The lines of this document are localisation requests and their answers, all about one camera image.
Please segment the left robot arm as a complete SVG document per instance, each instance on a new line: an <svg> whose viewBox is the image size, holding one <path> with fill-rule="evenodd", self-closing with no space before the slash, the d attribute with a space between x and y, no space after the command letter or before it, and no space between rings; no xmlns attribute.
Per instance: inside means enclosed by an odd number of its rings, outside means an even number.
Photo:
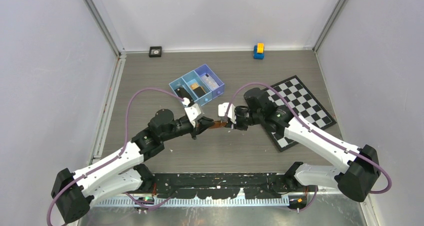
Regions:
<svg viewBox="0 0 424 226"><path fill-rule="evenodd" d="M193 106L178 119L169 109L161 109L122 148L85 168L71 172L64 168L56 175L51 197L65 224L82 218L107 196L153 188L150 171L143 162L164 150L164 142L189 134L193 139L215 124Z"/></svg>

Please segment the small black square object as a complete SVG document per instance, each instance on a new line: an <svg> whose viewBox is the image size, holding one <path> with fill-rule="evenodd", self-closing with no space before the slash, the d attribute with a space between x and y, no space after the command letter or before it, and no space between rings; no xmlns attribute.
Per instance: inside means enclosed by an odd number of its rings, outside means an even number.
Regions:
<svg viewBox="0 0 424 226"><path fill-rule="evenodd" d="M161 46L151 46L149 48L149 58L160 58L162 56L163 48Z"/></svg>

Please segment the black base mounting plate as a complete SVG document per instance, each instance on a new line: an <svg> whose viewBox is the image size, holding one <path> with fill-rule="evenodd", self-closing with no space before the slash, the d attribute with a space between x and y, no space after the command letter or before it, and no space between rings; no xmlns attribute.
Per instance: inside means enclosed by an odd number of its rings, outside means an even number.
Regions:
<svg viewBox="0 0 424 226"><path fill-rule="evenodd" d="M315 186L290 183L281 173L155 173L146 186L134 190L160 199L213 200L234 199L244 194L246 199L277 199L287 193L312 193Z"/></svg>

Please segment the blue yellow toy block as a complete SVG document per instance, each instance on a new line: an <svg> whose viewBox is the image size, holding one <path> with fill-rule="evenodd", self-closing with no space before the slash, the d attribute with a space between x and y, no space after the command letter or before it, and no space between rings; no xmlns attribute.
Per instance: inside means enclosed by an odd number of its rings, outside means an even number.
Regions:
<svg viewBox="0 0 424 226"><path fill-rule="evenodd" d="M257 43L253 48L253 58L263 60L265 57L265 46L263 43Z"/></svg>

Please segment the blue three-compartment organizer box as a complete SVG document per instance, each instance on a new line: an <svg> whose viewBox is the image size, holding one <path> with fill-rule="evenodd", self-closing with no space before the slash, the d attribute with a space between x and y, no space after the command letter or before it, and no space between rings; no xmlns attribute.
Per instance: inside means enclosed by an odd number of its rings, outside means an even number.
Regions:
<svg viewBox="0 0 424 226"><path fill-rule="evenodd" d="M200 106L208 104L225 91L225 83L207 64L191 70L168 85L177 96L189 96Z"/></svg>

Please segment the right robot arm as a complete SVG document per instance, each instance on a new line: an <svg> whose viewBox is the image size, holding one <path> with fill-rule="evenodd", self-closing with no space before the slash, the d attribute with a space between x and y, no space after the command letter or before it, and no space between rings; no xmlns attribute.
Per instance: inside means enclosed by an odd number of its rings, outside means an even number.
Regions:
<svg viewBox="0 0 424 226"><path fill-rule="evenodd" d="M338 189L349 199L364 202L374 193L373 186L382 173L377 150L366 144L358 147L321 130L285 103L276 105L258 87L245 92L246 106L224 102L218 106L218 116L226 127L246 131L260 125L267 131L300 143L317 153L330 166L295 162L284 174L291 191L303 186L323 186Z"/></svg>

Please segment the black white checkerboard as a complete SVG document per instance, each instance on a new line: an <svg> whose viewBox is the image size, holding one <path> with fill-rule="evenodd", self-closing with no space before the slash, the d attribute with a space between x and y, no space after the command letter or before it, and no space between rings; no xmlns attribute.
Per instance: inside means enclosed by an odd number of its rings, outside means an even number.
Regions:
<svg viewBox="0 0 424 226"><path fill-rule="evenodd" d="M277 82L271 87L284 97L286 102L299 115L305 118L308 122L321 130L335 125L337 122L331 114L324 108L318 99L311 93L306 85L300 80L297 75L286 78ZM268 99L276 106L284 105L283 101L273 91L268 88L262 89L268 95ZM288 150L297 145L296 141L287 139L275 132L265 131L273 141L276 149L279 152Z"/></svg>

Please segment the white item in box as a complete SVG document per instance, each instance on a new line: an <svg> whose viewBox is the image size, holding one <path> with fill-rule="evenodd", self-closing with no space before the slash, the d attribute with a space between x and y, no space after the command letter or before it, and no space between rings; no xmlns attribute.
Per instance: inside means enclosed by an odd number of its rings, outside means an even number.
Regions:
<svg viewBox="0 0 424 226"><path fill-rule="evenodd" d="M205 73L201 76L202 81L208 86L211 91L216 90L219 84L209 74Z"/></svg>

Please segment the black item in box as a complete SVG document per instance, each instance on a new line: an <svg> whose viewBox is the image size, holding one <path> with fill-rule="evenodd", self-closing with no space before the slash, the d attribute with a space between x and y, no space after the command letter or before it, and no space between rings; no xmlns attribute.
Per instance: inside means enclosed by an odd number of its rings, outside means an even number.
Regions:
<svg viewBox="0 0 424 226"><path fill-rule="evenodd" d="M174 92L176 93L176 95L180 98L187 98L190 101L193 100L192 96L190 95L190 93L182 86L178 87L177 89L174 90Z"/></svg>

